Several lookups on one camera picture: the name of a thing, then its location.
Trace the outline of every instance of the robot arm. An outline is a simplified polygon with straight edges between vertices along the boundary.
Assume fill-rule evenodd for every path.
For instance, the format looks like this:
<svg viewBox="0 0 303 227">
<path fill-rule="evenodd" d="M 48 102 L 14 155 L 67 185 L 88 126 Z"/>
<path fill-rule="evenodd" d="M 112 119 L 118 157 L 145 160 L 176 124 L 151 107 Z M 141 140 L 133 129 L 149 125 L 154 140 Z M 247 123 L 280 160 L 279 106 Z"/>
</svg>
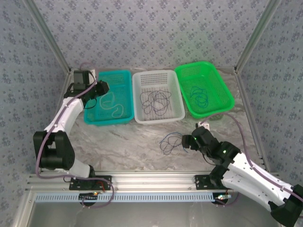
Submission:
<svg viewBox="0 0 303 227">
<path fill-rule="evenodd" d="M 182 145 L 199 150 L 216 164 L 209 175 L 214 187 L 234 189 L 265 207 L 282 225 L 295 225 L 303 210 L 302 186 L 285 183 L 252 161 L 249 163 L 240 149 L 229 142 L 219 142 L 201 123 L 191 135 L 182 137 Z"/>
<path fill-rule="evenodd" d="M 83 111 L 86 103 L 91 99 L 96 99 L 106 94 L 109 90 L 106 82 L 98 81 L 88 92 L 75 98 L 75 96 L 83 93 L 83 91 L 91 86 L 89 84 L 90 73 L 90 71 L 74 72 L 74 83 L 68 87 L 59 112 L 44 131 L 37 131 L 34 134 L 34 147 L 36 156 L 38 156 L 43 139 L 52 129 L 43 147 L 39 167 L 67 171 L 68 174 L 78 177 L 90 177 L 93 171 L 92 167 L 75 158 L 74 150 L 68 139 L 71 128 L 77 116 Z"/>
</svg>

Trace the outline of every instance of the patterned wallpaper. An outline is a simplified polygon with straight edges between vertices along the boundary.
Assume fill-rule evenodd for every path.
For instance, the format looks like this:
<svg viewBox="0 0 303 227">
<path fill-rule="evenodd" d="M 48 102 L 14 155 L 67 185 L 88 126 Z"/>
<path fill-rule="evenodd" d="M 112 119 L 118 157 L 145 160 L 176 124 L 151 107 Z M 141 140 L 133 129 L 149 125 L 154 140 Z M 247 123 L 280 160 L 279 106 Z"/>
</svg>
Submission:
<svg viewBox="0 0 303 227">
<path fill-rule="evenodd" d="M 233 66 L 268 0 L 35 0 L 69 66 Z"/>
<path fill-rule="evenodd" d="M 272 171 L 303 184 L 303 2 L 282 1 L 241 77 Z"/>
<path fill-rule="evenodd" d="M 0 226 L 34 171 L 33 134 L 54 115 L 64 72 L 22 0 L 0 1 Z"/>
</svg>

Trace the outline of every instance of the marble surface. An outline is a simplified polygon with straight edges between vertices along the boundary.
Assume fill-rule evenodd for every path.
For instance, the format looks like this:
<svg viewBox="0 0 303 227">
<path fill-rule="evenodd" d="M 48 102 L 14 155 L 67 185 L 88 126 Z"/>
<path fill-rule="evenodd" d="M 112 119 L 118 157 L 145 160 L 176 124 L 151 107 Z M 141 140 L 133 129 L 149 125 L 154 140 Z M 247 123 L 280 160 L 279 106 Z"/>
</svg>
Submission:
<svg viewBox="0 0 303 227">
<path fill-rule="evenodd" d="M 144 69 L 131 69 L 132 74 Z M 259 158 L 247 120 L 239 88 L 233 74 L 219 71 L 231 91 L 235 106 L 229 111 L 242 125 L 251 159 L 259 164 Z M 202 154 L 182 147 L 170 155 L 163 155 L 159 142 L 171 132 L 190 134 L 195 129 L 194 119 L 184 103 L 186 116 L 178 122 L 157 125 L 138 124 L 134 119 L 126 125 L 94 126 L 83 121 L 81 113 L 69 135 L 76 158 L 94 166 L 97 170 L 212 170 Z M 210 131 L 219 141 L 229 141 L 243 149 L 238 127 L 228 116 L 208 121 Z"/>
</svg>

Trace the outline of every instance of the white basket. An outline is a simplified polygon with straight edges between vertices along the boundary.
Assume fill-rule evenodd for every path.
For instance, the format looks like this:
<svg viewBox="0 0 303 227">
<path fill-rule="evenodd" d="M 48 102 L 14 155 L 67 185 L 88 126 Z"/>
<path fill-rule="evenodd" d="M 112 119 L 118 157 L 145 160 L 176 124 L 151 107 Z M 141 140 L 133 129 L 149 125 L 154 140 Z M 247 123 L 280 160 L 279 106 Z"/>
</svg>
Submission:
<svg viewBox="0 0 303 227">
<path fill-rule="evenodd" d="M 166 94 L 167 99 L 150 102 L 155 97 L 159 98 L 160 92 Z M 134 118 L 140 124 L 173 122 L 185 117 L 178 78 L 172 70 L 135 73 L 133 75 L 133 93 Z M 149 103 L 155 108 L 146 107 Z"/>
</svg>

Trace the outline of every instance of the metal extrusion bar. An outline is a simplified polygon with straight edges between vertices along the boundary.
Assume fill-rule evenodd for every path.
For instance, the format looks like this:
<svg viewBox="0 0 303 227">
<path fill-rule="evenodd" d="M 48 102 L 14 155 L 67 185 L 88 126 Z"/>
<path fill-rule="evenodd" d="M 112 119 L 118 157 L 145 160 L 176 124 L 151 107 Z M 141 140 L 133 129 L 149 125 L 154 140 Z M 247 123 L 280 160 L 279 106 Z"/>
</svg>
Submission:
<svg viewBox="0 0 303 227">
<path fill-rule="evenodd" d="M 195 175 L 207 175 L 204 171 L 96 171 L 96 175 L 111 175 L 116 192 L 188 192 L 196 191 Z M 45 171 L 43 176 L 58 173 Z M 69 190 L 69 183 L 61 178 L 39 179 L 30 175 L 26 190 L 32 192 L 62 192 Z M 204 190 L 204 192 L 222 192 L 224 190 Z"/>
<path fill-rule="evenodd" d="M 35 202 L 81 202 L 79 193 L 37 193 Z M 111 193 L 99 194 L 95 200 L 84 202 L 107 202 Z M 112 202 L 213 202 L 212 192 L 121 192 Z"/>
<path fill-rule="evenodd" d="M 64 70 L 64 73 L 67 73 L 69 71 L 68 64 L 58 46 L 56 43 L 51 31 L 47 27 L 41 13 L 39 12 L 39 9 L 37 5 L 33 2 L 33 0 L 23 0 L 25 6 L 27 7 L 29 13 L 31 14 L 33 20 L 36 22 L 37 26 L 39 27 L 42 35 L 44 36 L 45 40 L 49 44 L 51 50 L 53 51 L 55 57 L 57 58 L 61 68 Z"/>
<path fill-rule="evenodd" d="M 244 108 L 246 111 L 247 119 L 250 124 L 251 134 L 252 134 L 252 137 L 256 144 L 257 152 L 263 159 L 265 169 L 270 172 L 269 162 L 268 162 L 268 159 L 267 159 L 264 147 L 263 147 L 263 143 L 262 143 L 259 131 L 258 131 L 257 124 L 255 122 L 255 118 L 253 116 L 253 113 L 252 113 L 252 110 L 250 107 L 250 103 L 249 103 L 247 94 L 245 92 L 244 84 L 242 82 L 240 75 L 238 75 L 238 73 L 236 73 L 235 77 L 236 77 L 236 80 L 238 83 L 238 87 L 239 87 L 243 105 L 244 105 Z"/>
<path fill-rule="evenodd" d="M 269 24 L 273 14 L 275 13 L 276 9 L 280 5 L 281 0 L 270 0 L 265 7 L 265 10 L 256 25 L 253 33 L 250 36 L 249 41 L 247 42 L 244 51 L 242 52 L 238 62 L 236 64 L 236 68 L 238 72 L 241 72 L 243 69 L 246 61 L 249 59 L 253 49 L 257 45 L 261 35 L 263 34 L 264 30 L 266 29 L 267 25 Z"/>
<path fill-rule="evenodd" d="M 56 110 L 54 112 L 54 117 L 56 116 L 56 114 L 59 112 L 59 110 L 61 108 L 62 101 L 63 101 L 63 96 L 64 96 L 64 94 L 67 90 L 67 87 L 71 83 L 71 77 L 73 75 L 73 72 L 74 72 L 74 70 L 71 70 L 71 71 L 67 72 L 67 74 L 66 74 L 66 77 L 65 77 L 64 83 L 63 83 L 63 87 L 62 87 L 62 90 L 61 90 L 61 93 L 60 93 L 60 96 L 59 96 L 59 101 L 57 103 L 57 107 L 56 107 Z"/>
</svg>

